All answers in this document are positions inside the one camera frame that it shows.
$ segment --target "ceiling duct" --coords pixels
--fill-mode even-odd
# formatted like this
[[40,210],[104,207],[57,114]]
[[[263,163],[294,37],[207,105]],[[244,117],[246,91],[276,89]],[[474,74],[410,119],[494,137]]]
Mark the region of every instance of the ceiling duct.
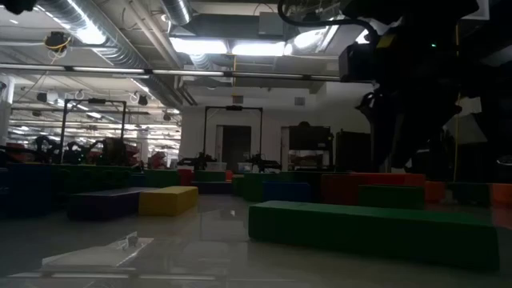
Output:
[[191,55],[190,60],[194,66],[199,70],[213,70],[214,64],[212,63],[208,54]]
[[188,0],[160,0],[167,18],[175,25],[182,26],[192,20],[192,7]]
[[[113,47],[114,49],[93,49],[113,66],[150,68],[148,62],[92,0],[39,0],[38,6],[84,44]],[[132,80],[165,106],[179,108],[183,103],[167,84],[154,75]]]

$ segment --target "wall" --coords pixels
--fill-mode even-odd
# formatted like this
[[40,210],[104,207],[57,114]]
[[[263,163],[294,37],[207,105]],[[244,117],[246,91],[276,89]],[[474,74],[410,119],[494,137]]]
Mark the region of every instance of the wall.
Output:
[[[195,157],[202,151],[204,132],[204,107],[185,108],[182,112],[182,144],[179,156]],[[206,133],[206,153],[214,155],[217,125],[250,126],[251,153],[259,150],[260,114],[256,110],[225,111],[209,110],[209,120]],[[263,111],[263,137],[262,152],[266,159],[280,162],[281,155],[281,128],[283,126],[296,126],[301,121],[308,121],[317,125],[315,114],[310,110],[276,110]]]
[[[351,132],[370,132],[370,124],[365,116],[355,107],[360,103],[362,96],[372,90],[369,84],[326,83],[317,94],[308,95],[297,89],[272,89],[268,94],[261,93],[257,98],[246,90],[247,101],[254,101],[261,105],[244,104],[244,106],[264,106],[262,152],[267,159],[281,158],[281,128],[296,126],[301,121],[308,121],[313,126],[330,126],[333,134],[340,129]],[[294,107],[294,96],[307,96],[306,107]],[[217,106],[231,105],[230,97],[212,94],[210,96],[197,96],[196,99],[210,98],[209,104]],[[225,111],[209,110],[209,120],[206,136],[206,152],[215,153],[215,138],[217,125],[251,126],[251,153],[259,150],[259,112],[257,111]],[[204,107],[189,107],[182,112],[182,143],[179,155],[182,157],[195,157],[202,151],[204,131]]]

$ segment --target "black machine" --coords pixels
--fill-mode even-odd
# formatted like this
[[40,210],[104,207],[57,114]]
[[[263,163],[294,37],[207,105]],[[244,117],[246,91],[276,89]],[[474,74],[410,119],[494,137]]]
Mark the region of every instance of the black machine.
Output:
[[[333,167],[333,139],[328,126],[310,126],[303,122],[298,126],[290,126],[290,144],[289,151],[310,151],[314,155],[297,156],[294,155],[291,162],[293,169],[307,170],[332,170]],[[329,154],[329,162],[324,163],[323,154],[317,154],[317,151]]]
[[[388,158],[392,167],[404,167],[460,111],[455,103],[461,90],[470,90],[463,85],[470,83],[475,67],[459,57],[455,28],[478,10],[475,0],[342,1],[340,11],[350,19],[324,22],[294,21],[284,4],[279,2],[278,12],[294,26],[360,25],[368,30],[370,44],[349,46],[340,58],[340,74],[345,82],[378,84],[358,107],[372,125],[373,170]],[[361,17],[400,23],[379,36],[368,22],[357,20]]]
[[[68,110],[68,103],[74,102],[74,105],[72,106],[71,110]],[[122,123],[121,123],[121,137],[120,138],[106,138],[102,141],[96,141],[92,146],[90,146],[88,149],[83,147],[78,147],[78,151],[73,152],[73,147],[76,146],[76,144],[70,143],[68,144],[68,154],[71,156],[72,162],[82,162],[84,161],[83,155],[85,153],[89,153],[97,144],[102,143],[103,144],[103,154],[100,165],[114,165],[114,166],[126,166],[128,165],[128,158],[126,156],[126,145],[124,144],[123,138],[125,133],[125,116],[126,116],[126,101],[114,101],[114,100],[105,100],[105,99],[98,99],[98,98],[91,98],[87,100],[77,100],[77,99],[66,99],[64,101],[64,113],[62,116],[62,130],[61,130],[61,141],[58,147],[64,147],[64,134],[66,132],[66,118],[67,114],[69,112],[75,112],[75,107],[79,105],[82,102],[88,102],[92,105],[105,105],[107,103],[111,103],[112,105],[115,103],[121,103],[122,104]],[[64,153],[63,149],[59,150],[58,153],[58,161],[57,163],[62,163],[64,160]]]
[[251,163],[253,167],[257,166],[260,173],[265,172],[266,169],[282,169],[281,164],[279,164],[279,162],[274,160],[265,160],[262,158],[261,153],[253,155],[251,158],[247,159],[247,162]]
[[216,162],[217,159],[212,158],[208,154],[204,154],[203,152],[199,152],[199,156],[196,158],[183,158],[178,161],[178,166],[192,166],[194,171],[205,170],[208,162]]

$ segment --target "door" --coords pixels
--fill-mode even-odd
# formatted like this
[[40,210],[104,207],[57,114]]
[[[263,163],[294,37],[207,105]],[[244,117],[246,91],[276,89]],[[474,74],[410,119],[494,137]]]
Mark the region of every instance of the door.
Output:
[[222,161],[226,168],[238,171],[238,163],[250,157],[250,126],[224,126],[222,132]]

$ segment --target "shiny floor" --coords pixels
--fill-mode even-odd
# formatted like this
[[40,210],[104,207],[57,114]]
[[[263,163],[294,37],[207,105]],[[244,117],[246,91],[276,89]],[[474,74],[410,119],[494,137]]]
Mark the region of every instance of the shiny floor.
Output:
[[482,274],[252,242],[247,207],[239,198],[201,196],[197,209],[176,218],[3,220],[0,287],[512,287],[506,228],[498,228],[502,269]]

